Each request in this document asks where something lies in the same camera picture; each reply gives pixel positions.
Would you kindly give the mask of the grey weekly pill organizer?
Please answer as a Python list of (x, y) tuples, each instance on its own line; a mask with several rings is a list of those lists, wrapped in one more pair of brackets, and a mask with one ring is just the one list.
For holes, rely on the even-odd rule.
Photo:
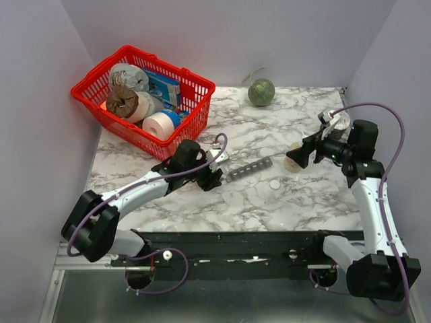
[(242, 178), (246, 178), (247, 176), (251, 176), (255, 173), (266, 170), (272, 165), (273, 162), (270, 157), (258, 159), (257, 161), (251, 162), (245, 166), (229, 171), (226, 175), (226, 182), (230, 183)]

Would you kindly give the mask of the white bottle cap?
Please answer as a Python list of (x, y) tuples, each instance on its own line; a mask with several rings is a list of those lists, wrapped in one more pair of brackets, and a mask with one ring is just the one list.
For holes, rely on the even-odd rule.
[(270, 187), (271, 187), (272, 189), (274, 189), (274, 190), (278, 190), (278, 189), (280, 188), (280, 186), (281, 186), (281, 184), (280, 184), (280, 182), (279, 182), (278, 180), (272, 180), (272, 181), (269, 183), (269, 185), (270, 185)]

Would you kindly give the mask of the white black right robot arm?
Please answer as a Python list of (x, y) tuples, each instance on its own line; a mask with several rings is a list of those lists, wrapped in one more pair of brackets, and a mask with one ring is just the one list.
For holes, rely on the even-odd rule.
[(321, 129), (304, 138), (302, 145), (286, 156), (301, 168), (308, 166), (311, 153), (316, 154), (316, 164), (328, 158), (341, 166), (359, 208), (364, 251), (340, 234), (325, 234), (323, 240), (310, 246), (310, 257), (319, 264), (334, 260), (346, 273), (348, 291), (355, 297), (401, 301), (421, 266), (418, 259), (408, 256), (391, 217), (385, 169), (373, 158), (378, 127), (356, 120), (345, 143), (324, 136), (324, 132)]

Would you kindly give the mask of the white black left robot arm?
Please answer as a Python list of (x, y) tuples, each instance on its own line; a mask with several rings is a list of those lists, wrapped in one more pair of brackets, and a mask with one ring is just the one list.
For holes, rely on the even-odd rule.
[(153, 200), (165, 197), (189, 182), (207, 192), (221, 186), (223, 171), (200, 144), (185, 139), (174, 154), (140, 179), (116, 190), (84, 192), (66, 220), (61, 235), (70, 257), (96, 262), (107, 254), (126, 256), (135, 266), (149, 259), (148, 241), (134, 229), (120, 230), (126, 215)]

